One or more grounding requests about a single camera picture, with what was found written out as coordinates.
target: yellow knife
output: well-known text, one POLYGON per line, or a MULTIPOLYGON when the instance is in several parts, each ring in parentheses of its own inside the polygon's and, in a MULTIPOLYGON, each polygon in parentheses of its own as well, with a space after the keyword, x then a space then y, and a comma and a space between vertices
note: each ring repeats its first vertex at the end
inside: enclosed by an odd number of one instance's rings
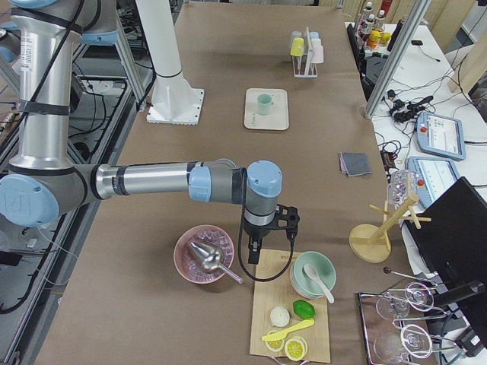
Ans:
POLYGON ((271 333, 270 335, 262 336, 262 341, 278 341, 286 338, 289 332, 297 331, 298 329, 305 329, 307 327, 311 327, 314 325, 314 318, 304 319, 296 325, 292 325, 291 327, 284 328, 283 330, 275 333, 271 333))

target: pink bowl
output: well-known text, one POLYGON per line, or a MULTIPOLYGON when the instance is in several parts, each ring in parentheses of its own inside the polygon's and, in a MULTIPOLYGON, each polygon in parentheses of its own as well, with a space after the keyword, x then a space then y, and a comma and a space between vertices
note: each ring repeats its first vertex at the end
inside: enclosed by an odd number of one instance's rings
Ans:
POLYGON ((217 270, 211 274, 205 273, 199 268, 198 263, 189 254, 189 242, 194 238, 208 241, 218 246, 223 251, 223 265, 230 267, 234 261, 234 243, 230 236, 219 227, 202 225, 191 228, 182 235, 174 247, 174 265, 177 272, 183 278, 196 284, 209 284, 217 281, 224 275, 222 270, 217 270))

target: table surface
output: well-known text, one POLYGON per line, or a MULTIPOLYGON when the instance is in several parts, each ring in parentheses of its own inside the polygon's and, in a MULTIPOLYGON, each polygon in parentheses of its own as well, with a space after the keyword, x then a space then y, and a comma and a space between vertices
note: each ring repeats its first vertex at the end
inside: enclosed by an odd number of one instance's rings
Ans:
MULTIPOLYGON (((243 166, 276 162, 284 176, 279 202, 298 207, 301 216, 295 249, 320 251, 336 267, 336 302, 329 306, 332 363, 366 363, 355 295, 396 282, 383 274, 383 265, 397 271, 409 266, 402 245, 377 265, 349 248, 355 225, 380 223, 368 205, 383 204, 387 182, 373 125, 361 116, 365 99, 341 12, 190 2, 176 29, 185 78, 205 89, 199 124, 154 125, 140 115, 120 164, 220 157, 243 166), (288 55, 291 32, 306 26, 320 32, 326 49, 316 80, 294 78, 288 55), (244 128, 250 87, 287 90, 287 131, 244 128), (341 151, 365 152, 372 174, 341 174, 341 151)), ((186 230, 214 224, 236 240, 239 218, 239 206, 191 202, 186 193, 103 202, 37 363, 270 363, 249 355, 253 282, 238 285, 223 277, 199 286, 173 266, 174 245, 186 230)), ((263 245, 288 247, 281 233, 271 233, 263 245)))
MULTIPOLYGON (((392 32, 394 27, 395 25, 388 24, 386 30, 392 32)), ((398 98, 403 101, 419 101, 428 95, 433 95, 434 99, 431 102, 433 107, 429 107, 429 110, 442 116, 460 119, 466 140, 487 141, 487 125, 476 108, 470 105, 462 94, 454 94, 450 91, 447 85, 450 79, 447 76, 453 76, 453 70, 429 29, 424 25, 419 26, 413 39, 421 40, 424 44, 422 46, 423 52, 435 59, 439 59, 440 62, 425 56, 417 46, 410 45, 388 89, 393 89, 400 93, 398 98)), ((394 128, 393 119, 387 116, 388 111, 389 108, 384 102, 377 108, 376 115, 372 119, 375 131, 379 132, 386 141, 396 139, 403 146, 408 146, 409 137, 394 128)), ((404 125, 400 124, 396 124, 396 127, 400 129, 405 128, 404 125)), ((412 128, 413 124, 407 126, 404 132, 410 133, 412 128)), ((384 142, 382 136, 376 135, 377 143, 384 142)), ((487 146, 485 145, 474 146, 467 144, 466 159, 455 162, 460 175, 465 176, 473 185, 487 184, 486 153, 487 146)), ((404 148, 400 151, 396 165, 400 169, 404 169, 406 158, 411 156, 432 156, 419 150, 415 135, 411 140, 410 148, 404 148)), ((487 201, 487 189, 477 189, 477 191, 487 201)), ((427 268, 417 253, 417 247, 406 228, 403 228, 403 239, 407 246, 412 270, 415 273, 427 272, 427 268)), ((461 332, 462 330, 453 331, 448 333, 447 337, 456 338, 461 332)), ((456 352, 457 350, 450 353, 447 352, 447 358, 451 359, 456 352)), ((460 365, 487 363, 487 351, 484 349, 477 357, 462 357, 456 363, 460 365)))

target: wooden cutting board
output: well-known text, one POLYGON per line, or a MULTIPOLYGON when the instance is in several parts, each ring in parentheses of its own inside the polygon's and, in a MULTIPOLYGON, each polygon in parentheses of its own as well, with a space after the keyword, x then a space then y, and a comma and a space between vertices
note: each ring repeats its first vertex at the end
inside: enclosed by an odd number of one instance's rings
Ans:
MULTIPOLYGON (((295 252, 293 261, 300 255, 295 252)), ((288 251, 277 251, 273 249, 263 249, 260 252, 259 264, 256 267, 256 276, 258 278, 268 278, 282 270, 289 259, 288 251)), ((292 304, 295 300, 306 300, 313 304, 316 310, 315 324, 311 327, 291 332, 287 338, 292 335, 303 337, 308 343, 308 353, 304 359, 329 363, 329 333, 328 333, 328 309, 327 301, 324 298, 309 300, 303 298, 294 291, 291 286, 290 270, 281 275, 274 281, 262 283, 256 281, 253 290, 253 311, 252 311, 252 329, 250 333, 250 354, 260 356, 285 357, 284 351, 275 353, 271 352, 261 337, 272 329, 281 328, 273 327, 270 319, 270 313, 275 306, 283 306, 289 311, 291 321, 288 326, 300 322, 302 319, 294 314, 292 304)))

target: white desk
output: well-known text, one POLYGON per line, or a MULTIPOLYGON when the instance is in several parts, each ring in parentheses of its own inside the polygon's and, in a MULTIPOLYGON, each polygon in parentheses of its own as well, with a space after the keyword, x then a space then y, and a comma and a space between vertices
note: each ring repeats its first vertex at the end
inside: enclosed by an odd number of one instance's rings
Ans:
MULTIPOLYGON (((390 25, 387 31, 392 33, 394 25, 390 25)), ((453 76, 450 64, 445 59, 440 47, 437 45, 433 36, 426 26, 420 26, 416 31, 415 40, 421 40, 424 45, 422 50, 431 57, 440 59, 440 62, 430 59, 425 56, 417 46, 409 46, 406 54, 401 61, 400 67, 396 70, 393 77, 393 81, 390 83, 388 89, 405 90, 409 87, 420 87, 427 84, 429 81, 442 78, 444 75, 453 76)), ((435 113, 443 116, 454 116, 463 123, 464 138, 468 141, 487 141, 487 125, 477 110, 472 105, 465 105, 467 100, 462 94, 454 96, 454 93, 450 92, 447 86, 447 78, 443 82, 436 82, 427 87, 421 87, 417 90, 403 91, 398 98, 402 101, 415 100, 427 97, 434 94, 434 99, 431 104, 434 105, 435 113)), ((393 119, 388 116, 389 107, 382 102, 377 108, 376 115, 372 119, 374 123, 374 129, 385 137, 386 141, 396 139, 401 142, 403 146, 409 143, 409 138, 402 134, 400 131, 394 128, 393 119)), ((404 128, 404 125, 396 124, 399 128, 404 128)), ((405 132, 411 132, 413 129, 413 123, 410 123, 405 132)), ((377 135, 377 143, 382 143, 382 137, 377 135)), ((431 156, 430 154, 424 154, 419 150, 419 146, 414 136, 411 140, 411 148, 403 148, 399 157, 396 160, 396 165, 400 169, 405 168, 405 161, 407 157, 411 156, 431 156)), ((457 169, 460 175, 465 176, 473 185, 487 184, 487 163, 485 163, 485 157, 487 156, 487 146, 480 145, 467 145, 466 146, 466 159, 461 162, 456 162, 457 169)), ((479 194, 487 200, 487 189, 478 189, 479 194)), ((403 229, 403 238, 408 247, 409 261, 412 264, 412 269, 415 273, 420 272, 421 269, 417 266, 417 258, 415 257, 415 248, 412 238, 409 233, 405 234, 403 229)), ((450 332, 448 338, 456 338, 461 333, 461 330, 450 332)), ((445 351, 448 360, 451 360, 456 351, 448 353, 445 351)), ((487 363, 487 350, 483 350, 477 357, 468 358, 461 357, 457 362, 459 365, 481 365, 487 363)))

